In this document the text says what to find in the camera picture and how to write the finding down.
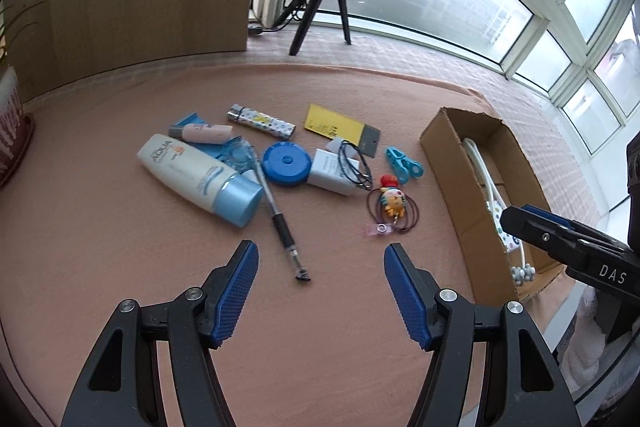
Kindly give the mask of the teal plastic clothespin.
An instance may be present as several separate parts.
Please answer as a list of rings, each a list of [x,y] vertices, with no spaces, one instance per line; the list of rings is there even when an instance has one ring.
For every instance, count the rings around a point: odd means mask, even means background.
[[[406,184],[410,179],[418,179],[424,175],[424,167],[420,162],[413,160],[397,147],[386,147],[385,157],[400,184]]]

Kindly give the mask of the white sunscreen bottle blue cap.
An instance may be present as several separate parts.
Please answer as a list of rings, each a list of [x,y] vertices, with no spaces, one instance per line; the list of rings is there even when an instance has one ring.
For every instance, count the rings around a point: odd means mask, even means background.
[[[154,134],[138,161],[155,178],[192,204],[244,228],[262,200],[262,186],[195,146]]]

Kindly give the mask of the cartoon doll keychain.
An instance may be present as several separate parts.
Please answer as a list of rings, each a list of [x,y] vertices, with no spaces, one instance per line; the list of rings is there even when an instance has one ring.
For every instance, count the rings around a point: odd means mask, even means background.
[[[367,210],[373,225],[371,235],[390,235],[400,232],[401,223],[407,218],[406,195],[399,180],[393,174],[383,174],[380,185],[367,196]]]

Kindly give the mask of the red white flower pot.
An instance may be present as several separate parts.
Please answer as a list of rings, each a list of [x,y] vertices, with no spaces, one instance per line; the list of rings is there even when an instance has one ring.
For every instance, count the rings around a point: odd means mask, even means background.
[[[1,174],[0,185],[9,183],[18,167],[21,166],[32,142],[35,131],[35,119],[31,113],[25,113],[18,93],[18,79],[11,66],[1,67]]]

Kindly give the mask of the black gel pen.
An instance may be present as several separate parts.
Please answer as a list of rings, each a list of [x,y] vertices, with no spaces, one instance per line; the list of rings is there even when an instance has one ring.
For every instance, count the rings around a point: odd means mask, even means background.
[[[262,170],[262,162],[259,160],[256,147],[254,147],[253,145],[250,146],[250,155],[252,155],[253,170],[256,173],[258,182],[262,186],[267,199],[271,222],[274,226],[274,229],[277,231],[283,249],[286,251],[288,257],[290,257],[292,261],[292,265],[295,269],[295,278],[300,283],[309,283],[311,281],[311,277],[307,269],[304,267],[303,263],[300,262],[299,252],[295,243],[295,239],[291,233],[290,228],[288,227],[288,222],[286,222],[284,214],[280,211],[277,202],[274,199],[264,170]]]

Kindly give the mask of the white AC power adapter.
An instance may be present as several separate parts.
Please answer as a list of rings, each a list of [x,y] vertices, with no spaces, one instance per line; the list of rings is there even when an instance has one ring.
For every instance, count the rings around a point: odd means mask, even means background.
[[[307,183],[335,194],[349,196],[356,191],[359,167],[357,159],[317,148]]]

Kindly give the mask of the blue plastic holder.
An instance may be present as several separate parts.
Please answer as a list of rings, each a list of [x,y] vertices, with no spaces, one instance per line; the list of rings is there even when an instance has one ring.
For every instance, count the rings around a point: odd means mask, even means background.
[[[192,113],[178,122],[175,122],[175,124],[171,124],[169,127],[181,126],[182,124],[209,124],[209,122],[198,117],[197,113]],[[192,145],[197,150],[200,150],[208,156],[222,161],[237,172],[243,173],[253,169],[252,155],[250,155],[250,143],[244,140],[242,136],[237,135],[234,130],[232,139],[221,145],[207,145],[188,142],[186,142],[186,144]]]

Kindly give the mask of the yellow black card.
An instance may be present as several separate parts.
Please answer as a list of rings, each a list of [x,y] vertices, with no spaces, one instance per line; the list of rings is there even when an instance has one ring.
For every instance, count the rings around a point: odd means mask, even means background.
[[[381,139],[378,128],[317,104],[309,105],[304,128],[328,139],[347,140],[371,158],[375,158]]]

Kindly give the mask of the small beige cosmetic tube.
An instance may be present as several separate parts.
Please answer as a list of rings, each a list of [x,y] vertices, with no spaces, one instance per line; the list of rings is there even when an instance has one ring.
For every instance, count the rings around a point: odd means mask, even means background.
[[[169,127],[168,136],[188,143],[221,145],[232,139],[233,128],[222,124],[182,124]]]

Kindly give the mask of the blue round tape measure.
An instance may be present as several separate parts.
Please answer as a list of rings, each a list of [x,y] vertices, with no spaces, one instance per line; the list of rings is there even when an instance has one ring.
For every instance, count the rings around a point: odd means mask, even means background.
[[[284,187],[306,183],[312,165],[306,150],[292,142],[278,142],[270,145],[262,154],[260,163],[266,179]]]

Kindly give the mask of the patterned lighter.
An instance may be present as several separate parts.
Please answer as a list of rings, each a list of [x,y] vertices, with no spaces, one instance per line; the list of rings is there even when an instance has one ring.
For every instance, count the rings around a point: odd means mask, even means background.
[[[292,122],[272,117],[241,104],[233,104],[227,112],[227,117],[230,121],[265,132],[283,141],[291,139],[296,129]]]

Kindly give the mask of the green spider plant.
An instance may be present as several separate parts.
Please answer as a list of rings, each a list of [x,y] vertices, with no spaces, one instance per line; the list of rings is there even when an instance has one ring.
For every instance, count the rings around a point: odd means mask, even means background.
[[[8,6],[4,6],[3,1],[1,2],[2,4],[2,8],[1,8],[1,65],[2,64],[6,64],[6,62],[8,61],[9,58],[9,50],[11,49],[11,46],[13,44],[13,40],[15,39],[9,39],[8,37],[8,33],[12,30],[12,28],[14,26],[16,26],[18,23],[21,23],[21,20],[30,13],[32,12],[32,10],[37,9],[40,7],[40,5],[45,4],[45,1],[38,1],[38,2],[30,2],[25,4],[24,6],[22,6],[21,8],[16,9],[16,11],[14,11],[15,13],[9,13],[11,12],[11,10],[13,10],[14,4],[8,5]],[[28,22],[28,23],[24,23],[20,28],[18,28],[15,31],[15,37],[17,38],[17,36],[24,31],[25,29],[29,28],[30,26],[34,26],[37,25],[38,23],[33,21],[33,22]]]

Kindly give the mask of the brown cardboard box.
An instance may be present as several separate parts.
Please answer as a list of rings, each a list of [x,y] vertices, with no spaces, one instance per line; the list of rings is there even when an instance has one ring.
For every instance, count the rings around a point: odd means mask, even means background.
[[[520,143],[502,120],[485,113],[443,107],[421,134],[420,143],[444,196],[468,269],[475,301],[500,306],[508,300],[528,301],[562,272],[560,262],[537,247],[524,247],[535,280],[521,286],[511,277],[520,253],[506,251],[490,217],[484,179],[463,147],[465,139],[480,149],[492,181],[509,205],[550,206]]]

